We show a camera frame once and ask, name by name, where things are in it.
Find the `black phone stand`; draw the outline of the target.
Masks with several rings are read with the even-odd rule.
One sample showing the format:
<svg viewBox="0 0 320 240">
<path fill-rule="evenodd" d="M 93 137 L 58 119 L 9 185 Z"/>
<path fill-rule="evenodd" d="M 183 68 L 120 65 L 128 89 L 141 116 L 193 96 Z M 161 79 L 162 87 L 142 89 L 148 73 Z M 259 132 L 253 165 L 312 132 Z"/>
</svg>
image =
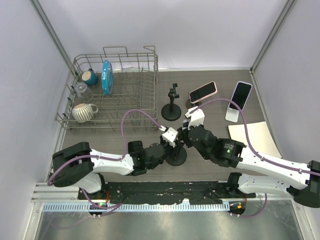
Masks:
<svg viewBox="0 0 320 240">
<path fill-rule="evenodd" d="M 185 163 L 185 161 L 187 160 L 187 151 L 185 150 L 184 146 L 185 143 L 180 142 L 177 157 L 165 157 L 165 160 L 169 165 L 178 167 Z"/>
<path fill-rule="evenodd" d="M 175 99 L 178 99 L 180 95 L 177 93 L 176 88 L 178 87 L 177 83 L 172 84 L 172 88 L 170 88 L 168 97 L 170 99 L 170 103 L 164 105 L 161 109 L 161 116 L 170 122 L 176 121 L 181 117 L 182 110 L 181 108 L 174 103 Z"/>
</svg>

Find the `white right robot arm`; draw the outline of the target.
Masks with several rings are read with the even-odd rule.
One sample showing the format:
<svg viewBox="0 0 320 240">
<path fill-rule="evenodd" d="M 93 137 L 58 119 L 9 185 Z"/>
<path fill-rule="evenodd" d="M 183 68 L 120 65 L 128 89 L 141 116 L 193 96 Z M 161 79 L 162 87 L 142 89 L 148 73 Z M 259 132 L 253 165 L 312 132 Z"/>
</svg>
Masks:
<svg viewBox="0 0 320 240">
<path fill-rule="evenodd" d="M 305 207 L 320 206 L 320 163 L 312 160 L 299 163 L 259 153 L 250 144 L 228 138 L 217 138 L 203 125 L 180 127 L 181 139 L 188 148 L 195 148 L 203 159 L 224 167 L 250 170 L 261 176 L 233 172 L 226 184 L 226 193 L 233 198 L 240 194 L 265 193 L 290 196 Z"/>
</svg>

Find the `black front phone stand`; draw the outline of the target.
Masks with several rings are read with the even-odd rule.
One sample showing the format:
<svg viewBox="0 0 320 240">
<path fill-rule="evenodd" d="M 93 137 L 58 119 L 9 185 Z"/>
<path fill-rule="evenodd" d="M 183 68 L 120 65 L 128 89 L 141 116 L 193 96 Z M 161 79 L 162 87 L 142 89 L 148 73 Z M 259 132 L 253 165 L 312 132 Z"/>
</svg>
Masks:
<svg viewBox="0 0 320 240">
<path fill-rule="evenodd" d="M 161 109 L 161 116 L 170 122 L 176 121 L 181 117 L 182 110 L 181 108 L 174 103 L 175 99 L 178 99 L 180 95 L 177 93 L 176 88 L 178 87 L 177 83 L 172 84 L 172 88 L 170 88 L 168 97 L 170 99 L 170 103 L 164 105 Z"/>
</svg>

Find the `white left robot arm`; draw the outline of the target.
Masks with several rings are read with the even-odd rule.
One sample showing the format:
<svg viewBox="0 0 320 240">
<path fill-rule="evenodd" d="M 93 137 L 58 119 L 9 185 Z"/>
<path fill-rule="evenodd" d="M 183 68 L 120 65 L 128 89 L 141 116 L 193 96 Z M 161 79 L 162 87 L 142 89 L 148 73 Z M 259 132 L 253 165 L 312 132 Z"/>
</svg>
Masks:
<svg viewBox="0 0 320 240">
<path fill-rule="evenodd" d="M 103 173 L 139 176 L 167 162 L 180 166 L 187 159 L 182 144 L 172 147 L 167 142 L 153 143 L 144 148 L 140 140 L 130 141 L 125 156 L 103 153 L 79 142 L 52 156 L 53 174 L 47 184 L 57 188 L 76 186 L 100 200 L 107 192 Z"/>
</svg>

